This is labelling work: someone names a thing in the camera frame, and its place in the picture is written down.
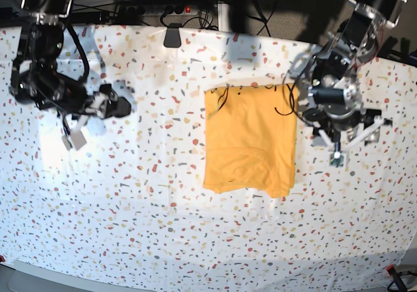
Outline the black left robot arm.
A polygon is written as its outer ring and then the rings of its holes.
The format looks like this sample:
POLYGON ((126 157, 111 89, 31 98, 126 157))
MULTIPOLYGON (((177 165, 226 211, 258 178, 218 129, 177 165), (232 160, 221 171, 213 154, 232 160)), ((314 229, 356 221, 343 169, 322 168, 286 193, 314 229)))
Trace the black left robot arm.
POLYGON ((349 0, 352 15, 326 45, 314 53, 295 79, 308 101, 300 118, 332 150, 330 163, 341 164, 360 142, 376 143, 382 126, 392 120, 364 107, 359 70, 376 58, 383 32, 399 21, 407 0, 349 0))

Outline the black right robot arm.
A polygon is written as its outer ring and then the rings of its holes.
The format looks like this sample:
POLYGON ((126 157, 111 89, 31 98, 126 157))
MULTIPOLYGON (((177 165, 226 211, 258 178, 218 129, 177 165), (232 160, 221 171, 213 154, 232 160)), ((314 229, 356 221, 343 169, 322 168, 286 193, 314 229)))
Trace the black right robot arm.
POLYGON ((16 58, 12 62, 9 92, 16 102, 34 104, 39 110, 56 110, 67 136, 71 134, 67 115, 85 125, 91 117, 123 118, 131 113, 131 103, 119 96, 110 84, 101 85, 91 95, 87 93, 89 62, 68 21, 73 0, 10 1, 29 17, 21 29, 16 58), (69 32, 83 64, 83 74, 78 79, 57 70, 65 31, 69 32))

